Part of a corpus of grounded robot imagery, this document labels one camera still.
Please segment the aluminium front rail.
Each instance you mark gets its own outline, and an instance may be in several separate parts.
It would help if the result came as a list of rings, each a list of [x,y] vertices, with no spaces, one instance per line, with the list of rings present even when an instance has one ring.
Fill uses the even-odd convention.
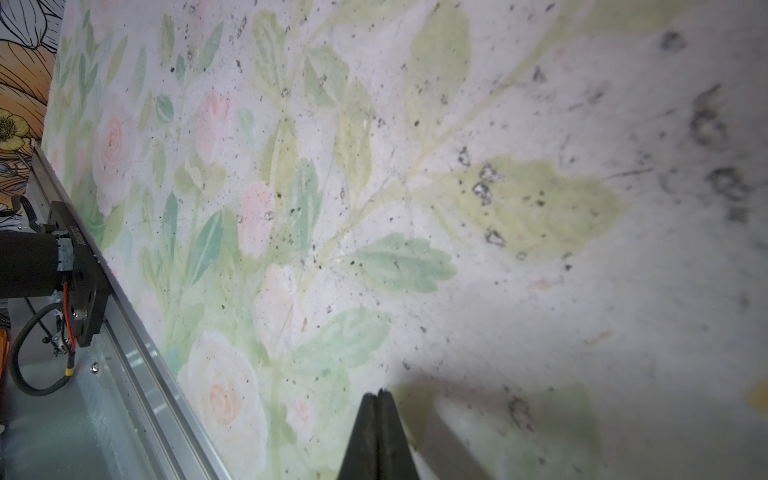
[[[66,203],[112,293],[100,332],[79,347],[68,280],[41,297],[1,298],[11,337],[1,402],[5,479],[225,479],[229,473],[157,347],[108,271],[42,149],[22,159],[26,216],[4,231],[53,234],[50,204]]]

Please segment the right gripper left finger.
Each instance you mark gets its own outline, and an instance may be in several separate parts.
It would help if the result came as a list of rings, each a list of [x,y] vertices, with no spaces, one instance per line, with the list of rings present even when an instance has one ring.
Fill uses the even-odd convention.
[[[378,396],[366,393],[361,400],[338,480],[376,480],[378,466]]]

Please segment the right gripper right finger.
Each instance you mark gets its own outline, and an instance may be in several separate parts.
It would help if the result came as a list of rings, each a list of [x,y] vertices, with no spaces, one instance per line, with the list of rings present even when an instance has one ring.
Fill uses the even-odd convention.
[[[377,395],[377,478],[420,479],[394,397],[387,390]]]

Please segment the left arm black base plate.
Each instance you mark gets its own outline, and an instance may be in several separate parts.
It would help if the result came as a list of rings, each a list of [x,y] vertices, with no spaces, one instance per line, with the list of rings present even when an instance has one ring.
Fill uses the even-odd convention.
[[[52,202],[49,221],[55,232],[61,232],[72,244],[72,267],[65,269],[69,274],[69,312],[78,346],[87,347],[100,332],[111,286],[69,206],[61,201]]]

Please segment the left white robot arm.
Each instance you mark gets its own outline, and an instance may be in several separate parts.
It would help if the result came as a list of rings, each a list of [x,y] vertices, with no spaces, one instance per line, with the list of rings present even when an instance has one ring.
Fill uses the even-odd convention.
[[[41,297],[62,288],[74,267],[67,236],[1,232],[1,298]]]

